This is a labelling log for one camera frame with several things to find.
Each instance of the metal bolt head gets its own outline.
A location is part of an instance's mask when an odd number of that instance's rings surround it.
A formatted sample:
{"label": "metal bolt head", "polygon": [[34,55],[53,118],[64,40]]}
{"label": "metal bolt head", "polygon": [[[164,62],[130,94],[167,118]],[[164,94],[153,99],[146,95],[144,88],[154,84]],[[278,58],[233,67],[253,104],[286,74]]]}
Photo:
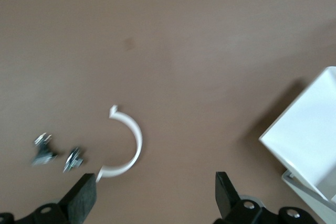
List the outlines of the metal bolt head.
{"label": "metal bolt head", "polygon": [[244,202],[244,207],[248,208],[248,209],[254,209],[254,204],[251,201],[246,201]]}
{"label": "metal bolt head", "polygon": [[46,214],[51,211],[51,207],[45,207],[41,210],[41,214]]}
{"label": "metal bolt head", "polygon": [[288,209],[287,214],[293,218],[299,218],[300,214],[294,209]]}
{"label": "metal bolt head", "polygon": [[38,153],[34,158],[32,165],[47,164],[57,156],[57,154],[50,149],[50,140],[51,135],[48,135],[47,133],[43,133],[35,139],[34,144],[38,148]]}

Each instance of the white plastic pipe clip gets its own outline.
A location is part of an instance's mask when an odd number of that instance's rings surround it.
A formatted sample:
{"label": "white plastic pipe clip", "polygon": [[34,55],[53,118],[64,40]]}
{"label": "white plastic pipe clip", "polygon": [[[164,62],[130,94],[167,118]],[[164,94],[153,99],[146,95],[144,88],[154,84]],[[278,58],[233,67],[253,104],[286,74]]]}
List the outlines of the white plastic pipe clip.
{"label": "white plastic pipe clip", "polygon": [[141,152],[141,147],[142,147],[142,133],[140,130],[139,125],[136,123],[136,121],[130,117],[129,115],[126,115],[125,113],[119,112],[118,111],[118,106],[114,105],[110,109],[110,118],[118,120],[122,123],[124,123],[130,130],[132,131],[135,141],[137,142],[137,149],[135,156],[126,164],[122,166],[116,166],[116,167],[111,167],[111,166],[106,166],[103,165],[102,168],[100,169],[100,172],[98,173],[97,180],[98,182],[101,178],[107,178],[107,177],[116,177],[119,176],[120,174],[123,174],[124,172],[128,171],[134,163],[137,161],[140,152]]}

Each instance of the small metal bracket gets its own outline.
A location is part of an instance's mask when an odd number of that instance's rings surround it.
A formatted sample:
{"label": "small metal bracket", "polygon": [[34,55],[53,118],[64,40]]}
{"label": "small metal bracket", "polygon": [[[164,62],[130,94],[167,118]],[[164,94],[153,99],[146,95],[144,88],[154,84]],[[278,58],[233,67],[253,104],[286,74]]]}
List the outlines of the small metal bracket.
{"label": "small metal bracket", "polygon": [[56,158],[57,154],[50,149],[50,140],[51,135],[47,135],[47,133],[43,133],[34,140],[35,146],[38,147],[38,152],[33,162],[31,163],[32,165],[47,164]]}
{"label": "small metal bracket", "polygon": [[78,168],[82,163],[83,159],[79,157],[81,149],[79,147],[74,148],[65,163],[63,172],[68,172],[73,168]]}

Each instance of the white plastic tray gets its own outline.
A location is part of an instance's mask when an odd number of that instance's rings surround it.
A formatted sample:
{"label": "white plastic tray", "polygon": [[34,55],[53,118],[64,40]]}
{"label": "white plastic tray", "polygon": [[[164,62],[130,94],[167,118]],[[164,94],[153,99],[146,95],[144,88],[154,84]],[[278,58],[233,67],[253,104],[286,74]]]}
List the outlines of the white plastic tray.
{"label": "white plastic tray", "polygon": [[260,141],[305,186],[336,195],[336,67],[327,67]]}

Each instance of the screw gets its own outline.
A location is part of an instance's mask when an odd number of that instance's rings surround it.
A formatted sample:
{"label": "screw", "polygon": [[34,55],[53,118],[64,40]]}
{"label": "screw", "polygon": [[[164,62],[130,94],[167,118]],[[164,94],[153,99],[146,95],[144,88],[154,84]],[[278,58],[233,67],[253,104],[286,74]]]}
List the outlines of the screw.
{"label": "screw", "polygon": [[248,209],[254,209],[254,204],[251,201],[246,201],[244,202],[244,207],[248,208]]}
{"label": "screw", "polygon": [[45,207],[41,210],[41,214],[46,214],[51,211],[51,207]]}
{"label": "screw", "polygon": [[293,218],[299,218],[300,214],[294,209],[288,209],[287,214]]}

